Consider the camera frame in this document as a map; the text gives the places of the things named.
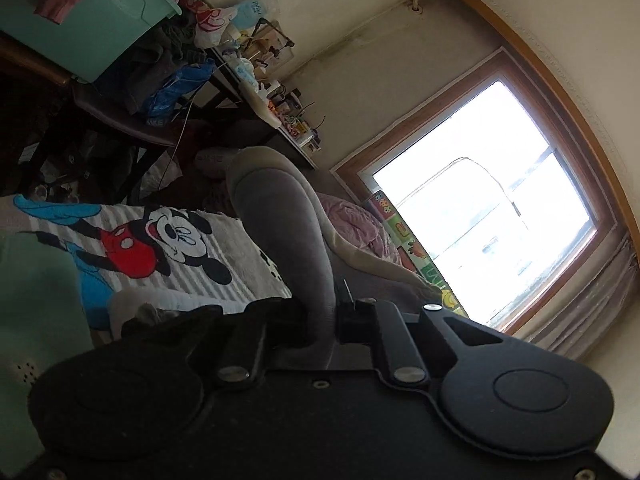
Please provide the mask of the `purple fleece pants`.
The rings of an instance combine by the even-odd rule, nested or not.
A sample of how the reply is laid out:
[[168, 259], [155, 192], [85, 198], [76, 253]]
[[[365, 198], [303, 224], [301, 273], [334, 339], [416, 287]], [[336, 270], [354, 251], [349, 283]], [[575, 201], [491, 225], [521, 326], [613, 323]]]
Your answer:
[[327, 368], [336, 345], [337, 284], [356, 299], [373, 298], [418, 313], [442, 292], [399, 264], [371, 255], [338, 234], [304, 175], [279, 152], [244, 148], [226, 170], [229, 195], [248, 236], [277, 266], [303, 307], [314, 343], [286, 352], [282, 365]]

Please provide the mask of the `colourful alphabet foam board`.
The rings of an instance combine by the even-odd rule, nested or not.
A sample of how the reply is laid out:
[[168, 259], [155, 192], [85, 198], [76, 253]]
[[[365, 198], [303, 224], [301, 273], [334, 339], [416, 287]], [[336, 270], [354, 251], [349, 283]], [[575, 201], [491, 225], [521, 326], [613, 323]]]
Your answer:
[[401, 264], [410, 271], [420, 274], [425, 281], [438, 287], [442, 293], [442, 304], [448, 310], [466, 318], [468, 315], [464, 307], [440, 273], [439, 268], [385, 193], [383, 191], [373, 193], [363, 203], [363, 206], [382, 223], [399, 252]]

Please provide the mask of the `pink crumpled quilt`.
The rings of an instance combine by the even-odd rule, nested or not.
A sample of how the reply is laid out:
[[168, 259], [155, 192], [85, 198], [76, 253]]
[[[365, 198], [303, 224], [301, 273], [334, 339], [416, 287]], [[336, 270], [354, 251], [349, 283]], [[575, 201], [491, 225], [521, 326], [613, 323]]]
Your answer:
[[401, 264], [396, 245], [373, 214], [333, 195], [319, 193], [318, 197], [332, 226], [341, 237], [378, 258]]

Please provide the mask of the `black folded garment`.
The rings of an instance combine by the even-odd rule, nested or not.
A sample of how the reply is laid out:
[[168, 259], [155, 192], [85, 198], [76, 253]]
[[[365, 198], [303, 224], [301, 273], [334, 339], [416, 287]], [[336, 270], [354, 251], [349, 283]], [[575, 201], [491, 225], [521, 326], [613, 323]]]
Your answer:
[[259, 352], [265, 325], [249, 313], [225, 314], [206, 304], [190, 311], [160, 309], [144, 304], [122, 324], [122, 341], [166, 356], [210, 356], [231, 364], [250, 362]]

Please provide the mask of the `wooden framed window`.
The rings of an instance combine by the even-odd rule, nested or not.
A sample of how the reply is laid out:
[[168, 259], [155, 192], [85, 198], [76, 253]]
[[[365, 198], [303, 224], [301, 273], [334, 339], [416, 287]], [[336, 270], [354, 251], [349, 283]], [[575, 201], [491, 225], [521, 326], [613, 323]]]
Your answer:
[[588, 143], [506, 49], [481, 60], [333, 168], [383, 191], [475, 321], [515, 333], [627, 232]]

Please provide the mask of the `grey window curtain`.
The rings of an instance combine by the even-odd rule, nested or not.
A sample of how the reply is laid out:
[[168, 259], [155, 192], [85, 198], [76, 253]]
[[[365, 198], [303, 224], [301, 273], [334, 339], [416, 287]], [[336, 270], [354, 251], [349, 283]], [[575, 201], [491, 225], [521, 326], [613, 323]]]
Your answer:
[[615, 229], [596, 261], [578, 272], [582, 281], [518, 330], [516, 336], [574, 361], [584, 358], [634, 303], [639, 263], [630, 235]]

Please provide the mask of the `Mickey Mouse bed blanket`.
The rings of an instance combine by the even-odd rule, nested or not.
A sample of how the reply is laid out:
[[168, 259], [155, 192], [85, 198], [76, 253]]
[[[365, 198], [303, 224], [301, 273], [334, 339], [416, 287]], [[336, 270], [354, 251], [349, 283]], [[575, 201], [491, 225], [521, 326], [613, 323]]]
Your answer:
[[35, 234], [70, 255], [79, 273], [81, 303], [95, 330], [107, 330], [108, 305], [128, 287], [204, 296], [225, 302], [228, 310], [291, 295], [242, 222], [224, 214], [56, 204], [13, 195], [2, 198], [1, 227]]

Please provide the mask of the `black side table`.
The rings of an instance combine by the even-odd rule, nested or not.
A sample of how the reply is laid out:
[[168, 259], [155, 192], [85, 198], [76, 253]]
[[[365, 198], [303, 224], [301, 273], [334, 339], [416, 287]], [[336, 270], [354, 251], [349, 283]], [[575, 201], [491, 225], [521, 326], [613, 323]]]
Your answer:
[[217, 49], [208, 49], [214, 60], [215, 69], [208, 82], [216, 93], [206, 102], [205, 107], [216, 110], [224, 102], [229, 102], [249, 118], [260, 119], [269, 127], [272, 140], [269, 145], [288, 156], [298, 168], [317, 170], [318, 165], [286, 130], [284, 123], [267, 102], [242, 79], [229, 64], [230, 56], [223, 56]]

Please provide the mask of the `black desk lamp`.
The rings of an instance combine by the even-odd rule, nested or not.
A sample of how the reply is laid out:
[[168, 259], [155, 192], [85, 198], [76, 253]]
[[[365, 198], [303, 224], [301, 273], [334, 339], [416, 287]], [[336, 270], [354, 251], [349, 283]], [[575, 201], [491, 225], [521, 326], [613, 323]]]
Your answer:
[[277, 24], [266, 18], [258, 18], [248, 45], [255, 46], [262, 55], [271, 54], [278, 58], [283, 50], [293, 49], [295, 42], [286, 36]]

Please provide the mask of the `blue plastic bag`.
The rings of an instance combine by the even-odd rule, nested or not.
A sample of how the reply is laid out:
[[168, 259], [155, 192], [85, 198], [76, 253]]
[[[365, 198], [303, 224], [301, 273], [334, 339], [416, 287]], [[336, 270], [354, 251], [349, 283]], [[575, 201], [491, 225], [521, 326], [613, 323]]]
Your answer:
[[152, 126], [162, 126], [168, 122], [178, 99], [201, 88], [213, 75], [215, 67], [214, 61], [206, 60], [179, 68], [143, 102], [142, 112], [146, 121]]

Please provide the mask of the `mint green folded garment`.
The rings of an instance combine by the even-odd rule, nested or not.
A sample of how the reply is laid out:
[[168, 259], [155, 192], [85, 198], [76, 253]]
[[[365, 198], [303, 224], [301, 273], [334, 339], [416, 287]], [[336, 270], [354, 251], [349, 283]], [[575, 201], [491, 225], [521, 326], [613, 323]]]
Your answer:
[[42, 451], [27, 409], [39, 376], [92, 348], [78, 271], [67, 252], [32, 233], [1, 235], [1, 472], [13, 477]]

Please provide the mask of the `teal plastic storage bin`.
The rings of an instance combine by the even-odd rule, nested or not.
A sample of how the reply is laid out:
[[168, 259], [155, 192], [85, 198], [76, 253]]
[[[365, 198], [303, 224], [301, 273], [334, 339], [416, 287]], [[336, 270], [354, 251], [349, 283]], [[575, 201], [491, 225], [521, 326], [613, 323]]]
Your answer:
[[181, 13], [174, 0], [80, 0], [58, 25], [35, 7], [35, 0], [1, 0], [1, 31], [88, 82], [149, 29]]

